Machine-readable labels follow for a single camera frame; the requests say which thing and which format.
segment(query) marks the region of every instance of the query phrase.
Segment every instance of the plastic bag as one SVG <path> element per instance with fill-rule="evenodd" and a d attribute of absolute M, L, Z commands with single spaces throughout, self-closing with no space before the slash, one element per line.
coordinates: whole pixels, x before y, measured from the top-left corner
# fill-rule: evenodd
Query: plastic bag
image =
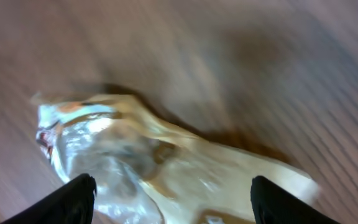
<path fill-rule="evenodd" d="M 118 223 L 248 223 L 252 178 L 305 202 L 317 185 L 281 162 L 210 143 L 130 95 L 36 96 L 37 140 L 60 178 L 95 177 L 95 209 Z"/>

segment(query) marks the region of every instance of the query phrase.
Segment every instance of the wrapper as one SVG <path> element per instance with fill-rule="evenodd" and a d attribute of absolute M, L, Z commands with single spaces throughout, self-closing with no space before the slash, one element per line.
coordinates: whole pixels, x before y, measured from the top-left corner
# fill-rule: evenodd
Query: wrapper
<path fill-rule="evenodd" d="M 310 203 L 318 186 L 282 162 L 206 141 L 156 118 L 131 95 L 37 95 L 37 142 L 64 181 L 98 185 L 115 223 L 251 223 L 252 178 Z"/>

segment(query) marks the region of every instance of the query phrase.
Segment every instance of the wood grain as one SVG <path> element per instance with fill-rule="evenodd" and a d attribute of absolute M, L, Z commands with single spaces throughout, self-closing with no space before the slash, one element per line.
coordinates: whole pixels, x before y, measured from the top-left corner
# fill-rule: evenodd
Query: wood grain
<path fill-rule="evenodd" d="M 318 210 L 358 223 L 358 1 L 0 0 L 0 221 L 62 184 L 29 98 L 111 85 L 300 167 Z"/>

